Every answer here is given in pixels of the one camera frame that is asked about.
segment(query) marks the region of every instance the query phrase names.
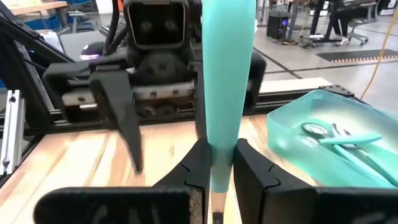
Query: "desk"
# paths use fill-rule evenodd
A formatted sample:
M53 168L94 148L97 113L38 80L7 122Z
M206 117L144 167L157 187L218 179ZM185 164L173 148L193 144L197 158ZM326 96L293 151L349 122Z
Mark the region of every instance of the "desk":
M322 78L264 82L264 86L278 85L283 90L329 84ZM308 184L317 185L306 173L269 150L266 122L266 115L244 117L239 137L246 138L252 147L286 171ZM45 136L0 189L1 223L33 224L32 212L39 198L61 187L154 185L197 140L193 121L141 126L140 129L144 141L141 175L132 170L126 146L117 132L102 130ZM211 212L208 220L211 223ZM224 223L242 223L233 181L227 194Z
M68 3L66 1L57 1L37 4L33 6L16 6L10 7L9 9L15 16L30 12L40 12L44 10L54 9L60 21L61 28L65 28L68 26L68 17L65 9L67 6Z

